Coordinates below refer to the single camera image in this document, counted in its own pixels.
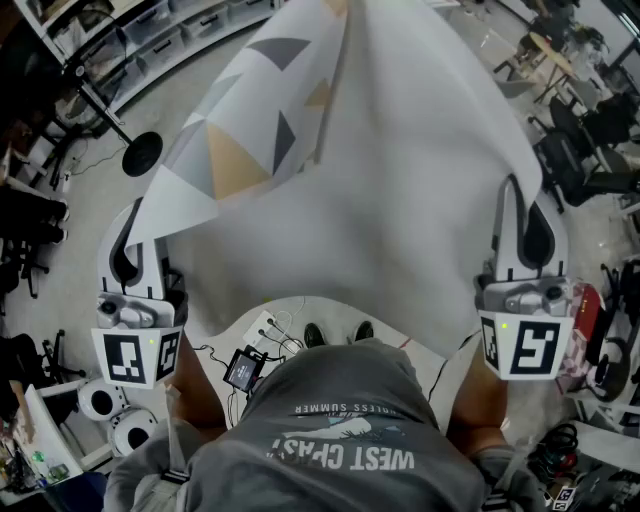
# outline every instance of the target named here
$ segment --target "gray t-shirt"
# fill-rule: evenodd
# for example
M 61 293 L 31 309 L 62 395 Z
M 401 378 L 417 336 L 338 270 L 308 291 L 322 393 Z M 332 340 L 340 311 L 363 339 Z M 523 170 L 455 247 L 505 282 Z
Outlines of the gray t-shirt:
M 239 424 L 190 457 L 185 509 L 480 510 L 513 450 L 463 457 L 439 432 L 406 354 L 370 341 L 302 352 L 264 379 Z M 137 478 L 126 464 L 106 506 Z M 544 510 L 528 471 L 508 480 L 491 510 Z

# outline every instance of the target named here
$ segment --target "gray triangle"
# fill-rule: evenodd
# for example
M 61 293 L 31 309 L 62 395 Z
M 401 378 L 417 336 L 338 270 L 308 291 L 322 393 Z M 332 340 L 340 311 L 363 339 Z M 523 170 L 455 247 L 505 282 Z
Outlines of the gray triangle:
M 178 134 L 164 165 L 200 192 L 215 199 L 206 121 L 190 124 Z
M 194 112 L 200 114 L 202 117 L 207 117 L 241 76 L 242 75 L 229 76 L 213 84 L 205 97 L 202 98 L 200 104 L 195 108 Z
M 278 133 L 276 134 L 276 151 L 273 156 L 273 174 L 276 173 L 295 141 L 296 136 L 291 131 L 284 115 L 280 112 L 280 117 L 278 118 Z
M 305 41 L 304 39 L 274 37 L 250 44 L 247 48 L 252 48 L 260 52 L 278 66 L 280 71 L 284 71 L 285 68 L 291 64 L 291 61 L 295 59 L 308 44 L 309 41 Z

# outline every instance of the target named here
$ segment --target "black electronic device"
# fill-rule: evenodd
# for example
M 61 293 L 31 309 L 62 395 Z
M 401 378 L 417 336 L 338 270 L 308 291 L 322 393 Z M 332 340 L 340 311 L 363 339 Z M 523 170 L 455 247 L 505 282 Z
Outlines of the black electronic device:
M 234 388 L 248 393 L 258 382 L 267 358 L 267 354 L 261 354 L 251 346 L 247 346 L 244 350 L 237 349 L 222 380 Z

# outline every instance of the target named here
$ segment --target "floor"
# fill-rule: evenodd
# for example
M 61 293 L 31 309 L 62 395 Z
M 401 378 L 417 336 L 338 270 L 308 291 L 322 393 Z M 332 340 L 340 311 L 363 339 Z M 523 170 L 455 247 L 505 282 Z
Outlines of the floor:
M 487 65 L 496 65 L 513 52 L 524 34 L 524 27 L 492 0 L 487 0 L 485 5 L 488 10 L 471 14 L 456 11 L 449 21 L 481 60 Z M 487 35 L 487 27 L 493 30 L 490 35 Z M 156 82 L 126 110 L 119 112 L 124 131 L 131 136 L 148 130 L 156 131 L 165 141 L 166 151 L 213 79 L 252 33 L 248 30 L 200 53 Z M 532 141 L 539 135 L 526 122 L 527 114 L 546 115 L 544 107 L 532 107 L 535 94 L 534 89 L 512 101 L 514 114 Z M 64 363 L 84 368 L 93 375 L 98 375 L 90 337 L 90 329 L 95 325 L 98 287 L 95 254 L 112 219 L 144 194 L 153 177 L 153 172 L 136 179 L 126 177 L 120 169 L 122 148 L 122 142 L 113 131 L 99 140 L 80 141 L 72 148 L 66 167 L 74 174 L 82 174 L 72 176 L 63 187 L 63 195 L 71 209 L 67 223 L 69 239 L 43 255 L 51 273 L 39 279 L 40 297 L 31 299 L 23 282 L 8 297 L 6 304 L 6 331 L 10 335 L 26 332 L 38 343 L 54 338 L 58 329 L 64 329 Z M 624 226 L 616 218 L 615 205 L 610 197 L 594 199 L 579 209 L 569 209 L 565 219 L 572 245 L 570 273 L 574 277 L 600 286 L 600 263 L 615 264 L 620 258 L 635 252 Z M 360 318 L 357 317 L 350 319 L 353 325 L 358 320 Z M 194 322 L 187 325 L 187 332 L 194 345 L 199 345 L 198 339 L 206 334 L 198 330 Z M 408 343 L 404 349 L 412 359 L 421 382 L 425 383 L 423 388 L 430 387 L 442 360 L 416 343 Z M 474 347 L 469 345 L 454 357 L 435 391 L 438 400 L 449 404 L 448 409 L 446 405 L 440 409 L 438 418 L 441 423 L 446 424 L 447 410 L 450 410 L 473 350 Z M 564 414 L 565 404 L 553 382 L 511 383 L 505 435 L 512 443 L 527 445 Z

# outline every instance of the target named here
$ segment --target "beige triangle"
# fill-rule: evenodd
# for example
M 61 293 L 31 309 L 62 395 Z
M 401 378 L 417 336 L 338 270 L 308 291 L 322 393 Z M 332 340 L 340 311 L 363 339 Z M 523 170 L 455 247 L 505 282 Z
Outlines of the beige triangle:
M 347 11 L 347 0 L 324 0 L 325 3 L 331 7 L 331 10 L 338 17 L 342 16 Z
M 224 199 L 270 178 L 269 173 L 232 137 L 213 124 L 207 126 L 215 199 Z
M 316 88 L 313 90 L 311 95 L 307 98 L 307 102 L 305 103 L 306 107 L 326 107 L 327 103 L 329 103 L 329 97 L 331 96 L 331 89 L 329 89 L 329 84 L 327 80 L 323 78 Z

